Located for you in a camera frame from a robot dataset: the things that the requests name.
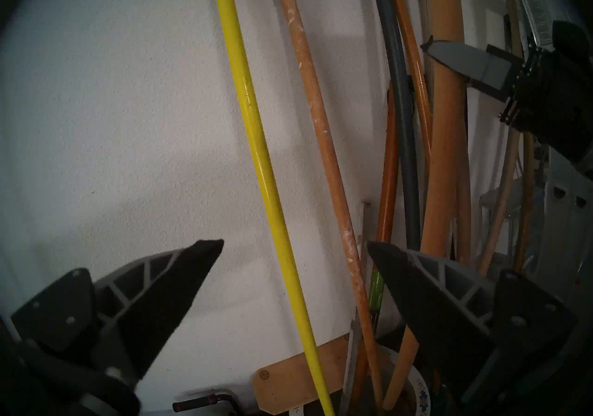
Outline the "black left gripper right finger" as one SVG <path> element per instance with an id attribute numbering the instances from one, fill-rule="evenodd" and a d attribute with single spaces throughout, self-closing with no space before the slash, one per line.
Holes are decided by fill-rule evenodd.
<path id="1" fill-rule="evenodd" d="M 457 401 L 513 401 L 535 388 L 577 324 L 525 275 L 496 283 L 449 259 L 370 241 L 382 275 L 429 364 Z"/>

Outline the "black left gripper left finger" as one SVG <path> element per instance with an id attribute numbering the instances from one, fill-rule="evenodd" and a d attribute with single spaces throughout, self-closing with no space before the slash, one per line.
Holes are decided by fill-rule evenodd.
<path id="1" fill-rule="evenodd" d="M 21 339 L 86 369 L 141 380 L 180 326 L 219 258 L 224 240 L 132 261 L 92 281 L 77 267 L 12 314 Z"/>

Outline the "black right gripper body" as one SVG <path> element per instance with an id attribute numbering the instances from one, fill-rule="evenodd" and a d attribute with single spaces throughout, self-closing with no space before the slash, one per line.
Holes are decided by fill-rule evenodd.
<path id="1" fill-rule="evenodd" d="M 531 47 L 500 121 L 571 164 L 592 164 L 592 63 L 586 33 L 554 21 L 553 49 Z"/>

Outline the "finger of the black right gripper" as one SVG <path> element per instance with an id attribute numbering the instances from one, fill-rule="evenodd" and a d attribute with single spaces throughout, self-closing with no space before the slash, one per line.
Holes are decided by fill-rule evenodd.
<path id="1" fill-rule="evenodd" d="M 498 47 L 485 50 L 433 36 L 420 46 L 434 61 L 463 76 L 473 88 L 507 102 L 523 67 L 523 59 Z"/>

